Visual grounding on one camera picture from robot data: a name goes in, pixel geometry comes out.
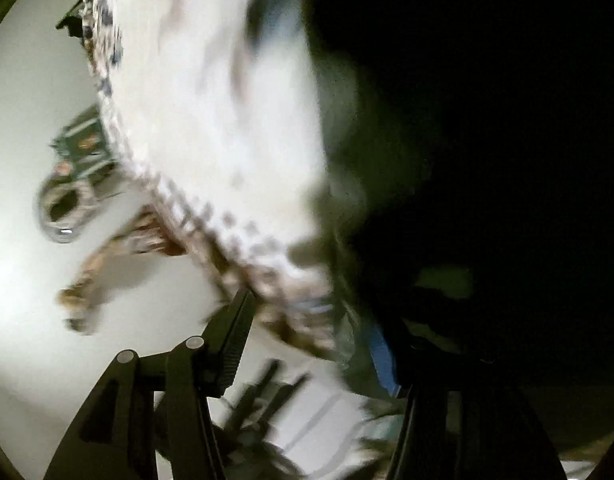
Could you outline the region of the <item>dark striped long-sleeve sweater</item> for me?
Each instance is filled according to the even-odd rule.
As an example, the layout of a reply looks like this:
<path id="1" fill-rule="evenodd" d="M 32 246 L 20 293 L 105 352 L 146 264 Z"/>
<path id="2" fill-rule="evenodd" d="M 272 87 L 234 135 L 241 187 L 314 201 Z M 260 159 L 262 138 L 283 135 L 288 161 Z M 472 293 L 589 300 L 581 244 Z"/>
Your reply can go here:
<path id="1" fill-rule="evenodd" d="M 614 136 L 567 0 L 301 0 L 347 382 L 481 403 L 526 457 L 614 434 Z"/>

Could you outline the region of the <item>green storage shelf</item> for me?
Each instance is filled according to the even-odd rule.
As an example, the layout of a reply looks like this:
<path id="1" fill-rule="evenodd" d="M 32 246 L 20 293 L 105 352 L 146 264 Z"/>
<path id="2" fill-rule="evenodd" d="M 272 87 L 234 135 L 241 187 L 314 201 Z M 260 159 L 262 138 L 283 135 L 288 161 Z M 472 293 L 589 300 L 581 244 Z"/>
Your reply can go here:
<path id="1" fill-rule="evenodd" d="M 51 148 L 56 156 L 54 174 L 71 181 L 84 179 L 96 185 L 116 167 L 96 105 L 86 108 L 60 130 Z"/>

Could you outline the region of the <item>floral bed quilt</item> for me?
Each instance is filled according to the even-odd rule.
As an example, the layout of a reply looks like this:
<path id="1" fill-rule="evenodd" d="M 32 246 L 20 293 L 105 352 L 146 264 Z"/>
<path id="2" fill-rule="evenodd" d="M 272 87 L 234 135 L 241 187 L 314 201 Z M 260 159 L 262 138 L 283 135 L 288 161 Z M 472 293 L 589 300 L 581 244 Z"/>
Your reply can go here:
<path id="1" fill-rule="evenodd" d="M 223 296 L 335 353 L 321 110 L 301 0 L 83 0 L 108 142 Z"/>

